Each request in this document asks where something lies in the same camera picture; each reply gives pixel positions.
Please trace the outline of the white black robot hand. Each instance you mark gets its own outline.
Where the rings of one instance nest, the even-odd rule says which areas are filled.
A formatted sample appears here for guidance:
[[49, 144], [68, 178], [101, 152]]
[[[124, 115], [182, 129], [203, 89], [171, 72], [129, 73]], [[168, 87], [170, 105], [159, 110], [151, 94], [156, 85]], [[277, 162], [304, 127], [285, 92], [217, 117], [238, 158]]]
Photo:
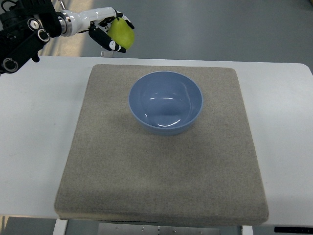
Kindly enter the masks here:
[[62, 10], [57, 15], [62, 27], [62, 36], [70, 37], [75, 34], [87, 32], [105, 50], [120, 53], [127, 51], [108, 35], [108, 30], [115, 18], [123, 18], [133, 31], [134, 25], [123, 13], [114, 8], [96, 8], [80, 13]]

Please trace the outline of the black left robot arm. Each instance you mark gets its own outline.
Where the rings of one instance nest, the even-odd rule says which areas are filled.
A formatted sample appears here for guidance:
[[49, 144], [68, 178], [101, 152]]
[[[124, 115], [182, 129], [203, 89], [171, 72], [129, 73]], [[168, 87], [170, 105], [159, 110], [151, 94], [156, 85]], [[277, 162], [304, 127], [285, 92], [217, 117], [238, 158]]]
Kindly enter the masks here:
[[50, 0], [2, 0], [0, 2], [0, 73], [17, 72], [38, 52], [61, 35], [62, 27]]

